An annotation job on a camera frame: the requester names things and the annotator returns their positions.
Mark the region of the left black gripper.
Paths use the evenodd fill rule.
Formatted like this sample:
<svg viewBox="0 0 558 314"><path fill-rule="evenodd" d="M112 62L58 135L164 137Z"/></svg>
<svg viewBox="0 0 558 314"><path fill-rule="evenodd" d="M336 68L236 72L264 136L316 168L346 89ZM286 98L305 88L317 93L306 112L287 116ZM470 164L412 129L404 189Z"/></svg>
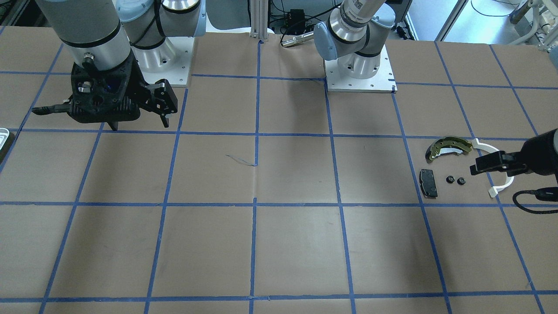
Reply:
<svg viewBox="0 0 558 314"><path fill-rule="evenodd" d="M557 174L557 129L528 139L519 154L496 151L480 156L469 170L471 175L495 171L506 173L508 176L522 173L541 176Z"/></svg>

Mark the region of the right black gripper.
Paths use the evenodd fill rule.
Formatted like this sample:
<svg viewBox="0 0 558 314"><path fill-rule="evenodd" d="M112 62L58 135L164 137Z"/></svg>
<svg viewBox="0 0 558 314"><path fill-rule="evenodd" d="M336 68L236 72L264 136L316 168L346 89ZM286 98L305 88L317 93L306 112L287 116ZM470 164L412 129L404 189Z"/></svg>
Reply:
<svg viewBox="0 0 558 314"><path fill-rule="evenodd" d="M119 122L139 119L144 109L169 128L170 116L178 110L169 80L147 84L133 52L109 70L100 70L92 54L86 54L72 67L71 84L68 115L78 123L109 123L116 130Z"/></svg>

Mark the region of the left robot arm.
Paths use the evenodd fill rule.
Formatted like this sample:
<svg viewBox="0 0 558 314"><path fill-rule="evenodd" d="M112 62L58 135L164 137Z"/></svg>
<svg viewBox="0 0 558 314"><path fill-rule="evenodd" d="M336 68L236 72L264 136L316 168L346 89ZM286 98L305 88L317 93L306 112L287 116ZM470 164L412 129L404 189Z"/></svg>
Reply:
<svg viewBox="0 0 558 314"><path fill-rule="evenodd" d="M345 0L332 9L327 22L313 29L316 50L323 60L358 57L358 64L375 61L382 52L395 13L383 0ZM472 175L504 172L510 176L536 173L557 174L557 131L552 130L524 142L518 152L496 151L478 157Z"/></svg>

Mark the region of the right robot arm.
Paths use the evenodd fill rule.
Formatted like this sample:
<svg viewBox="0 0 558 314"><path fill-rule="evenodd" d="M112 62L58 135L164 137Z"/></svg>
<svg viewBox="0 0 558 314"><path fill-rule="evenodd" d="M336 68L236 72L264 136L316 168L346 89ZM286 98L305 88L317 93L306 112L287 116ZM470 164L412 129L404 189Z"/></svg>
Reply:
<svg viewBox="0 0 558 314"><path fill-rule="evenodd" d="M72 94L34 107L43 116L66 113L78 123L118 123L155 113L164 127L179 103L166 74L180 59L171 38L203 36L204 0L39 0L40 10L70 51Z"/></svg>

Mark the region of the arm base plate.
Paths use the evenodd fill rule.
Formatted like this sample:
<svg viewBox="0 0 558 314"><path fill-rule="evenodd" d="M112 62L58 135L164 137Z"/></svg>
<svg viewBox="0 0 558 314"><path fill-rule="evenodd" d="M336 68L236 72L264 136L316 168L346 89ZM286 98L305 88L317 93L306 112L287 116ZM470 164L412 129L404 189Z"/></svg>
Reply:
<svg viewBox="0 0 558 314"><path fill-rule="evenodd" d="M131 47L145 81L166 79L173 87L187 87L193 61L195 38L171 37L151 50Z"/></svg>
<svg viewBox="0 0 558 314"><path fill-rule="evenodd" d="M395 93L398 91L387 47L372 58L343 56L323 62L331 92Z"/></svg>

